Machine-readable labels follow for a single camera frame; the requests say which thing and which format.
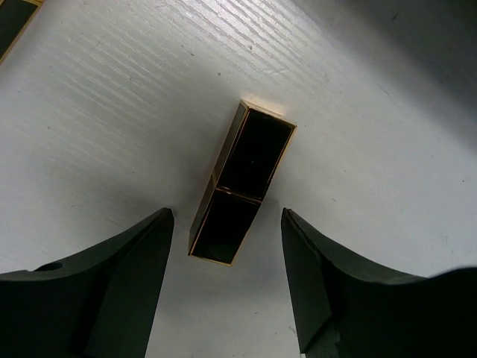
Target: white painted wood surface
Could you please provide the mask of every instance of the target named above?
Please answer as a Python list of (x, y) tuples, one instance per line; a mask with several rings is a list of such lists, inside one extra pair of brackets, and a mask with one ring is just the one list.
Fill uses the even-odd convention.
[[(0, 271), (172, 207), (148, 357), (297, 358), (282, 207), (395, 269), (477, 264), (476, 32), (381, 2), (48, 0), (0, 67)], [(226, 268), (187, 236), (240, 98), (298, 130)]]

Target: screw hole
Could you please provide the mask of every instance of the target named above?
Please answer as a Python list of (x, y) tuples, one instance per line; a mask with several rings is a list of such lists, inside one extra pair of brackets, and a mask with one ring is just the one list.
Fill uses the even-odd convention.
[(62, 267), (62, 263), (47, 263), (46, 265), (40, 266), (35, 271), (54, 271), (61, 269)]

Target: black block with gold edges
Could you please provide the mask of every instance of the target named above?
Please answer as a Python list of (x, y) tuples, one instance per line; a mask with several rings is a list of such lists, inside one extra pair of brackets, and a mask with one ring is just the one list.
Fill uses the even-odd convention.
[(232, 265), (296, 126), (241, 101), (189, 237), (189, 255)]
[(43, 0), (0, 0), (0, 63), (42, 3)]

